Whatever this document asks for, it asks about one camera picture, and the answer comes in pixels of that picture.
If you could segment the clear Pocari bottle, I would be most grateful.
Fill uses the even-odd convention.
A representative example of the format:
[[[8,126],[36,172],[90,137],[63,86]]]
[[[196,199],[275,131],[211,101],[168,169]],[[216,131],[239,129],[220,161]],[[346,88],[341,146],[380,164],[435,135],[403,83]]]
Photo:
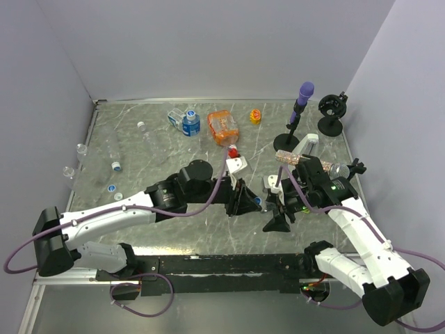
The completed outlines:
[[[80,164],[84,164],[84,160],[88,157],[88,146],[79,143],[76,145],[76,155]]]

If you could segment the clear bottle front white cap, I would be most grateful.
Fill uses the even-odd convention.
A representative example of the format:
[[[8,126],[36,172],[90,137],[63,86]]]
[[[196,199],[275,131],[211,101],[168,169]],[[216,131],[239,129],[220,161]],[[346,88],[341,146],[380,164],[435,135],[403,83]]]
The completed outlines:
[[[63,179],[65,184],[74,192],[76,192],[80,186],[80,173],[78,168],[65,166],[63,168]]]

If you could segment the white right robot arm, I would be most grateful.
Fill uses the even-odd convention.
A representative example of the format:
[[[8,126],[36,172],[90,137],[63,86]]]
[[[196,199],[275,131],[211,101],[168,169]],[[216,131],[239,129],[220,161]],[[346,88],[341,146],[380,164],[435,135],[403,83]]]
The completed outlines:
[[[264,180],[267,201],[274,206],[264,231],[288,232],[297,212],[327,214],[362,261],[349,259],[327,241],[313,242],[305,249],[306,274],[324,273],[343,283],[361,298],[369,317],[380,326],[419,308],[430,278],[423,269],[413,269],[377,228],[350,183],[349,166],[283,150],[275,158],[282,165],[278,174]]]

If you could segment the clear bottle blue ring cap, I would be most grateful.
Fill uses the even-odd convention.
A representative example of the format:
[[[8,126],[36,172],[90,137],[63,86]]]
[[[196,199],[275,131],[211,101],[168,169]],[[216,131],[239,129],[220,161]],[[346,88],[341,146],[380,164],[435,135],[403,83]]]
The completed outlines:
[[[102,129],[103,143],[102,150],[108,159],[108,162],[113,171],[119,172],[122,170],[120,154],[120,144],[118,135],[113,128],[105,127]]]

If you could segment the blue Pocari bottle cap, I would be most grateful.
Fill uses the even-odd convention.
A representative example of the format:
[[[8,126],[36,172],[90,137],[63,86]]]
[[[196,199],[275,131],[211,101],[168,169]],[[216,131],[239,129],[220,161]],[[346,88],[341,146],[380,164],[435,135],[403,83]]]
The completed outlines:
[[[108,187],[107,187],[107,191],[110,192],[110,193],[115,192],[116,189],[117,189],[117,187],[116,187],[116,185],[114,185],[114,184],[110,184],[110,185],[108,185]]]

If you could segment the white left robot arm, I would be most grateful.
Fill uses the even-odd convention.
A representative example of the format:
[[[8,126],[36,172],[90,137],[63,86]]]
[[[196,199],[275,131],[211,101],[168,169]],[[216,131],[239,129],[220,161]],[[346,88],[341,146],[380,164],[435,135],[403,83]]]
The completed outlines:
[[[129,244],[98,244],[95,239],[136,225],[189,217],[189,204],[223,205],[228,216],[261,210],[256,194],[227,170],[214,178],[210,163],[194,160],[178,173],[144,191],[109,205],[60,213],[56,207],[40,214],[33,230],[37,270],[42,277],[74,268],[98,269],[123,280],[135,276],[138,261]]]

